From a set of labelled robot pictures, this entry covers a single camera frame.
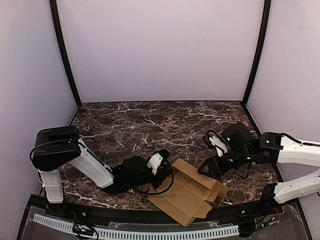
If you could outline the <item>brown cardboard paper box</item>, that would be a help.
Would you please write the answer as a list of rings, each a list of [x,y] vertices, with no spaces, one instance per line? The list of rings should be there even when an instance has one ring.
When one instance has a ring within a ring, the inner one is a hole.
[[[206,218],[216,198],[223,200],[228,188],[219,181],[198,173],[198,170],[182,159],[173,168],[174,182],[171,188],[159,195],[149,195],[148,200],[160,210],[187,227],[195,219]]]

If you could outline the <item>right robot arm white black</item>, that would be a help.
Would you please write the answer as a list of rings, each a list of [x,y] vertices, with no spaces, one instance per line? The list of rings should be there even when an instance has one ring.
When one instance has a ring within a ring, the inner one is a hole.
[[[243,123],[229,125],[222,134],[209,130],[202,138],[217,154],[207,158],[198,173],[218,178],[230,170],[252,164],[300,164],[319,167],[320,144],[298,140],[286,133],[265,132],[254,137]],[[300,178],[268,184],[260,202],[283,204],[292,199],[320,192],[320,172],[316,170]]]

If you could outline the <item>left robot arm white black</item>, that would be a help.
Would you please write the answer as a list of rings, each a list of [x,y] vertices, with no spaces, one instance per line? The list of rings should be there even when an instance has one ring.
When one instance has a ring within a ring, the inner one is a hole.
[[[133,156],[115,167],[103,163],[85,144],[75,126],[61,126],[40,130],[29,159],[37,169],[51,204],[64,201],[64,190],[59,168],[72,165],[107,194],[120,194],[135,190],[143,195],[161,195],[174,183],[174,171],[168,161],[166,149],[155,151],[148,159]],[[138,187],[151,184],[154,192]]]

